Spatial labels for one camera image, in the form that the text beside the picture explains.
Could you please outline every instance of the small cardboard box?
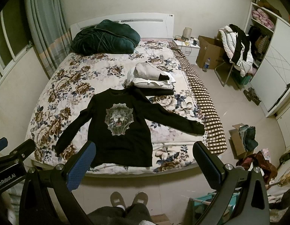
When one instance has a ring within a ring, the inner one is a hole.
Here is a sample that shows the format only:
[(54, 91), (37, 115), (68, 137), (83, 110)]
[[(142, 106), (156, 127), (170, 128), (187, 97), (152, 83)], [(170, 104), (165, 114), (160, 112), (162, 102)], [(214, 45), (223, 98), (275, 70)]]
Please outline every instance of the small cardboard box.
[(211, 59), (208, 69), (215, 69), (220, 63), (222, 63), (223, 55), (225, 53), (223, 44), (221, 41), (199, 36), (200, 50), (196, 59), (198, 67), (202, 68), (208, 58)]
[(151, 219), (157, 225), (171, 225), (169, 218), (165, 214), (151, 216)]
[(244, 148), (241, 137), (239, 135), (239, 127), (243, 125), (244, 124), (242, 123), (233, 125), (235, 129), (229, 130), (233, 146), (235, 147), (236, 156), (239, 160), (244, 159), (245, 157), (251, 155), (254, 152), (254, 151), (246, 151)]

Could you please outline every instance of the window frame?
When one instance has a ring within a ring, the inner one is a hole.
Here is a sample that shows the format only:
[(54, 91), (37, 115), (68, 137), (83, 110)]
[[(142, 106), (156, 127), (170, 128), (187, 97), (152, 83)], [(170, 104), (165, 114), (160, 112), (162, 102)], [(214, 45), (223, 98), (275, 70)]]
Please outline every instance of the window frame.
[(5, 25), (4, 25), (3, 10), (0, 12), (0, 19), (1, 19), (1, 27), (3, 31), (4, 39), (8, 47), (9, 53), (12, 57), (12, 60), (3, 68), (2, 64), (4, 65), (4, 63), (0, 56), (0, 85), (1, 85), (3, 80), (8, 75), (8, 73), (17, 64), (17, 62), (26, 54), (26, 52), (29, 51), (29, 49), (33, 46), (33, 44), (31, 43), (31, 41), (29, 41), (29, 43), (17, 55), (15, 55), (12, 51), (12, 48), (10, 46), (10, 43), (7, 37), (7, 33), (6, 33)]

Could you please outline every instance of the green blanket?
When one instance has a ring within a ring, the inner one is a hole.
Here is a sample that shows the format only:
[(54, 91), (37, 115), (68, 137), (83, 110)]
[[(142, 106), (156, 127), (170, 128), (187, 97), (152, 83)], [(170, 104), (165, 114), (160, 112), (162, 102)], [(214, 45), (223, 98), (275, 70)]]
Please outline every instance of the green blanket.
[(127, 24), (105, 19), (95, 27), (80, 31), (71, 44), (71, 50), (85, 56), (97, 52), (131, 54), (140, 42), (140, 35)]

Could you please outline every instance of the gray curtain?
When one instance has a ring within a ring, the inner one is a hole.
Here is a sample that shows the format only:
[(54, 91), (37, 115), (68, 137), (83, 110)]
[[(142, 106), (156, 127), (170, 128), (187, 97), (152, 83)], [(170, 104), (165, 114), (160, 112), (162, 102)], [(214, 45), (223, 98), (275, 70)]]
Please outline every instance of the gray curtain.
[(51, 77), (69, 54), (71, 37), (60, 0), (25, 0), (33, 42)]

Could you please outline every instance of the white headboard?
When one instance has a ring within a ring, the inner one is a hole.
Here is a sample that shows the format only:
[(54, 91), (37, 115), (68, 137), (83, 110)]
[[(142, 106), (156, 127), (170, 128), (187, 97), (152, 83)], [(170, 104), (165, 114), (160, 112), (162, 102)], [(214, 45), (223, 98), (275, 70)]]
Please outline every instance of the white headboard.
[(99, 24), (109, 19), (121, 24), (128, 24), (139, 33), (141, 38), (173, 38), (174, 15), (166, 13), (123, 13), (88, 19), (71, 25), (72, 39), (84, 28)]

